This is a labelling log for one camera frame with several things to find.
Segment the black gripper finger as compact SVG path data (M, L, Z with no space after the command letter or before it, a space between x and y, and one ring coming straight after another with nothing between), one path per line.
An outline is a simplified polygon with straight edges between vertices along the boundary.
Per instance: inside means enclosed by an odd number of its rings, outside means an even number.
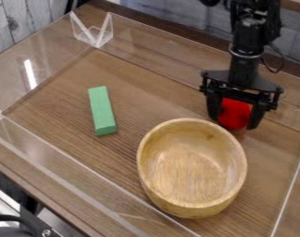
M222 97L213 90L208 90L208 110L210 118L217 120L222 110Z
M265 100L258 100L253 104L249 122L248 122L248 126L246 126L248 130L253 130L258 127L258 124L260 124L260 122L264 118L264 115L266 113L266 109L268 109L268 102Z

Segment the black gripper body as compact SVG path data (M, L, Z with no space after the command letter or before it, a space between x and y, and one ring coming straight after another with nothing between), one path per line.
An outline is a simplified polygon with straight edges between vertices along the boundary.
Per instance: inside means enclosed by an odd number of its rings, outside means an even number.
M209 70L201 73L202 84L200 91L205 94L208 100L208 90L213 90L221 97L230 98L253 105L258 100L268 102L266 111L277 110L280 95L284 89L276 83L257 75L249 84L234 84L229 81L228 70Z

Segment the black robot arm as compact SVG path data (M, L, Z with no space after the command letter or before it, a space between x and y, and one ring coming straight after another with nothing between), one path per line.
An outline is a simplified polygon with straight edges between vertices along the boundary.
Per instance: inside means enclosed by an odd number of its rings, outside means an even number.
M281 35L281 0L198 0L205 6L224 4L230 12L233 40L228 70L201 72L200 91L206 96L209 117L221 119L222 103L232 99L252 106L246 129L258 127L265 113L276 110L284 88L258 72L265 46Z

